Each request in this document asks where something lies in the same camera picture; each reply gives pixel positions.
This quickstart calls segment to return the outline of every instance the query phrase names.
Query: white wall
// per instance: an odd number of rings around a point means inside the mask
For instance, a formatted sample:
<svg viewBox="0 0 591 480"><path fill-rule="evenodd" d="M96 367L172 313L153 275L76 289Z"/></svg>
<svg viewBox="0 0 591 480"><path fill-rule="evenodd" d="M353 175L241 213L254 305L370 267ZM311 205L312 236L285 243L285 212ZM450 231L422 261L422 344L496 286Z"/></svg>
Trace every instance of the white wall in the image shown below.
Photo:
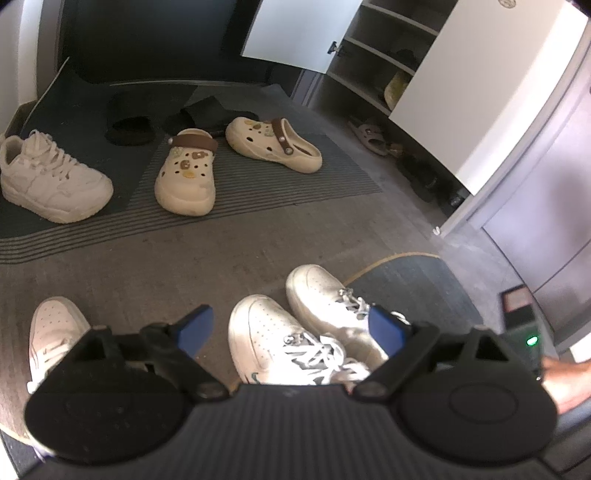
<svg viewBox="0 0 591 480"><path fill-rule="evenodd" d="M37 98L37 41L43 0L13 0L0 11L0 134L19 105Z"/></svg>
<svg viewBox="0 0 591 480"><path fill-rule="evenodd" d="M14 0L0 12L0 134L18 103L18 33L24 0Z"/></svg>

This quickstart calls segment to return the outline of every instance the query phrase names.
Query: white sneaker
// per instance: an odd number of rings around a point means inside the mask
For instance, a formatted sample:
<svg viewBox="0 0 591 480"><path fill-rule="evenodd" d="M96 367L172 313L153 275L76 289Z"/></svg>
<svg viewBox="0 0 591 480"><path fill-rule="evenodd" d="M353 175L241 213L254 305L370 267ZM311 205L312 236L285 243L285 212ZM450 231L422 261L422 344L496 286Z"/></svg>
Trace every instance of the white sneaker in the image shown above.
<svg viewBox="0 0 591 480"><path fill-rule="evenodd" d="M79 163L37 130L24 141L13 136L0 145L0 170L6 200L55 223L93 216L113 195L105 175Z"/></svg>
<svg viewBox="0 0 591 480"><path fill-rule="evenodd" d="M313 334L333 335L359 362L376 370L388 355L369 334L370 305L319 265L302 265L285 283L291 311Z"/></svg>
<svg viewBox="0 0 591 480"><path fill-rule="evenodd" d="M326 385L359 382L369 375L365 365L345 358L335 338L316 339L265 295L238 302L230 316L228 341L244 383Z"/></svg>
<svg viewBox="0 0 591 480"><path fill-rule="evenodd" d="M90 325L72 301L52 297L41 302L33 314L29 336L29 393L37 389L88 330Z"/></svg>

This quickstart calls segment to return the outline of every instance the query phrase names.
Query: shoelace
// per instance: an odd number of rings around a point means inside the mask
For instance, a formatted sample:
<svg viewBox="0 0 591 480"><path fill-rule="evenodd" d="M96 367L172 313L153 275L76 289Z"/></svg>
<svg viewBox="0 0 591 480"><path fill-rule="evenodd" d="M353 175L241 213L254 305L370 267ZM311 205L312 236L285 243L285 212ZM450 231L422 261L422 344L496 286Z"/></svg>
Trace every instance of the shoelace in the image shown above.
<svg viewBox="0 0 591 480"><path fill-rule="evenodd" d="M347 310L353 312L358 320L365 320L369 316L369 309L371 305L367 303L363 298L356 297L353 294L352 288L341 288L339 290L339 295L342 298L342 303L345 304ZM410 325L410 322L406 319L406 317L400 312L390 312L392 315L396 316L401 322Z"/></svg>
<svg viewBox="0 0 591 480"><path fill-rule="evenodd" d="M321 335L320 341L308 332L284 339L284 353L298 365L308 385L327 385L338 375L339 382L358 382L369 375L361 362L345 358L345 349L333 337Z"/></svg>
<svg viewBox="0 0 591 480"><path fill-rule="evenodd" d="M42 172L50 172L52 177L58 177L60 180L69 179L70 170L78 165L78 161L66 153L63 148L59 148L52 140L51 135L33 130L29 139L31 137L34 138L35 144L33 151L28 152L34 159L34 162L30 163L30 167L37 168L39 166Z"/></svg>
<svg viewBox="0 0 591 480"><path fill-rule="evenodd" d="M30 394L41 385L47 374L66 356L70 348L72 348L72 345L64 338L50 343L41 352L38 352L37 362L39 363L40 370L45 372L45 376L27 382L27 390Z"/></svg>

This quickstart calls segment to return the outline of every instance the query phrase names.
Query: cabinet shelf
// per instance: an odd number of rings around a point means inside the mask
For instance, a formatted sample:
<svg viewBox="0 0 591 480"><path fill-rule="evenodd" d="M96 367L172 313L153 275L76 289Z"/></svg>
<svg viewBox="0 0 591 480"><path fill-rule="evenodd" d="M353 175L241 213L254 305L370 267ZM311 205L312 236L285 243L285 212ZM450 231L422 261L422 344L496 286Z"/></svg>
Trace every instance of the cabinet shelf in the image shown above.
<svg viewBox="0 0 591 480"><path fill-rule="evenodd" d="M377 92L372 91L371 88L366 87L356 80L345 79L341 75L338 75L334 72L327 72L327 75L336 82L339 82L345 88L349 89L351 92L360 96L366 102L376 107L384 115L390 116L392 113L390 108L388 108L388 105L386 105L386 103L378 96Z"/></svg>
<svg viewBox="0 0 591 480"><path fill-rule="evenodd" d="M363 43L363 42L361 42L359 40L356 40L353 37L345 37L344 40L347 41L347 42L349 42L349 43L352 43L353 45L357 45L359 48L362 48L365 51L368 51L371 54L376 55L377 57L379 57L379 58L381 58L381 59L383 59L383 60L391 63L395 67L397 67L397 68L399 68L399 69L407 72L409 75L414 75L416 73L412 68L407 67L404 63L400 63L398 60L393 59L389 55L386 55L385 53L380 52L379 50L377 50L377 49L375 49L373 47L370 47L369 45L367 45L367 44L365 44L365 43Z"/></svg>
<svg viewBox="0 0 591 480"><path fill-rule="evenodd" d="M379 7L377 5L370 4L367 0L365 2L363 2L361 4L361 6L368 8L370 10L373 10L375 12L379 12L381 14L384 14L387 17L390 17L392 20L398 21L399 23L401 23L403 25L413 27L413 28L417 29L417 31L421 32L422 34L426 35L427 37L430 37L431 39L433 39L434 37L437 37L439 35L439 32L437 30L433 30L432 28L427 27L426 25L423 25L422 23L419 23L416 20L412 20L411 18L405 17L404 15L397 14L396 12L392 12L391 10L388 10L387 8L383 8L383 7Z"/></svg>

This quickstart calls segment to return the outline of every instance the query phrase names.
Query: white nike sneaker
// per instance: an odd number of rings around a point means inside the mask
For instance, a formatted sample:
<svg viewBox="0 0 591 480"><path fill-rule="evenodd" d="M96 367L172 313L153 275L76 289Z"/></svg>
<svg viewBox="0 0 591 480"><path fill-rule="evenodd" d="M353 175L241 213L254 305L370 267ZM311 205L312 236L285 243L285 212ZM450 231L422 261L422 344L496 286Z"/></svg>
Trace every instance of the white nike sneaker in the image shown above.
<svg viewBox="0 0 591 480"><path fill-rule="evenodd" d="M350 384L369 375L364 364L345 357L334 337L321 335L318 340L265 295L238 302L230 316L228 341L244 383Z"/></svg>
<svg viewBox="0 0 591 480"><path fill-rule="evenodd" d="M388 355L369 334L369 305L319 265L302 265L285 283L291 311L313 334L327 332L348 355L376 370Z"/></svg>
<svg viewBox="0 0 591 480"><path fill-rule="evenodd" d="M105 175L79 163L37 130L24 141L13 136L0 145L0 170L6 200L55 223L93 216L113 195Z"/></svg>
<svg viewBox="0 0 591 480"><path fill-rule="evenodd" d="M205 130L187 128L168 143L172 148L154 184L156 201L179 215L207 215L216 201L213 160L217 141Z"/></svg>
<svg viewBox="0 0 591 480"><path fill-rule="evenodd" d="M29 336L29 393L37 389L88 330L90 325L72 301L51 297L41 302L33 314Z"/></svg>

